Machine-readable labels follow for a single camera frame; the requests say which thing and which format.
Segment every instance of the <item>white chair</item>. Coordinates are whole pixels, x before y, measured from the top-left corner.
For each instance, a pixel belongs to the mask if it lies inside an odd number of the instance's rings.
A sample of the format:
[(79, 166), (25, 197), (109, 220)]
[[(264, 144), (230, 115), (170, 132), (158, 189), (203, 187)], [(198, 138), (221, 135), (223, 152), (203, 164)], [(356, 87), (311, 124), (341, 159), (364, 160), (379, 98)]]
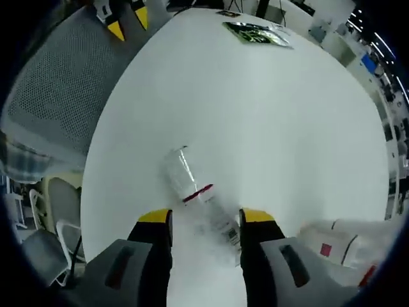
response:
[[(56, 177), (49, 181), (48, 195), (52, 218), (57, 221), (58, 237), (63, 249), (72, 255), (81, 236), (79, 192), (68, 182)], [(85, 261), (82, 246), (78, 250), (77, 258)]]
[[(65, 223), (62, 221), (58, 225), (58, 229), (62, 229)], [(55, 281), (64, 287), (70, 276), (72, 260), (60, 233), (59, 239), (53, 233), (40, 229), (22, 243), (28, 262), (46, 287)]]
[(30, 199), (31, 210), (33, 212), (33, 219), (34, 219), (35, 227), (37, 230), (42, 229), (44, 225), (43, 225), (43, 222), (41, 221), (41, 217), (45, 218), (47, 213), (45, 212), (45, 210), (40, 208), (38, 200), (41, 200), (42, 203), (44, 203), (44, 196), (42, 196), (36, 190), (32, 189), (29, 191), (29, 199)]
[(149, 39), (123, 8), (122, 42), (83, 7), (48, 36), (17, 76), (0, 129), (37, 152), (83, 169), (96, 123), (118, 79)]

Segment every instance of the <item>red label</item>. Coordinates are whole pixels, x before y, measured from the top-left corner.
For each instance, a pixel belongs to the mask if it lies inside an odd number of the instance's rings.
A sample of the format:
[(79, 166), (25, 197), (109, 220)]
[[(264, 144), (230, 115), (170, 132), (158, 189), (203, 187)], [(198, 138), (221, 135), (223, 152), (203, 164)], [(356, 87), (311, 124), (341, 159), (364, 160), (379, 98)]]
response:
[(320, 254), (328, 257), (331, 254), (331, 249), (332, 249), (331, 245), (323, 243), (321, 246)]

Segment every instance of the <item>clear plastic bottle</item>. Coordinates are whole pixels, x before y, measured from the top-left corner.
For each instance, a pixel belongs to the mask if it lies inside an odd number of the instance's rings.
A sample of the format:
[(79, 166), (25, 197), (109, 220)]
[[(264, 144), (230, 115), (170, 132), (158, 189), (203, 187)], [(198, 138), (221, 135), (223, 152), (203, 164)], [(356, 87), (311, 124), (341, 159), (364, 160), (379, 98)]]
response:
[(217, 241), (228, 244), (237, 265), (240, 256), (238, 223), (224, 210), (215, 186), (196, 177), (188, 156), (187, 146), (166, 156), (165, 169), (170, 184), (203, 231), (210, 230)]

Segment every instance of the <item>desk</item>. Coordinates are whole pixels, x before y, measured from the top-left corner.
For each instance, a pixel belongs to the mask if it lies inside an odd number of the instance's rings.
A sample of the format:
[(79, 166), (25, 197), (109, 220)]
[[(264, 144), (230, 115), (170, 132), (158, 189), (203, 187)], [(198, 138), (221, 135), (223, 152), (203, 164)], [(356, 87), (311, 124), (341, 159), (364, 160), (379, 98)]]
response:
[[(126, 239), (140, 215), (177, 207), (160, 163), (182, 145), (227, 204), (268, 211), (287, 236), (313, 219), (383, 219), (385, 137), (361, 85), (294, 32), (294, 49), (244, 44), (222, 25), (231, 20), (206, 9), (177, 15), (116, 85), (84, 172), (87, 261)], [(216, 261), (184, 227), (175, 210), (168, 306), (246, 306), (241, 268)]]

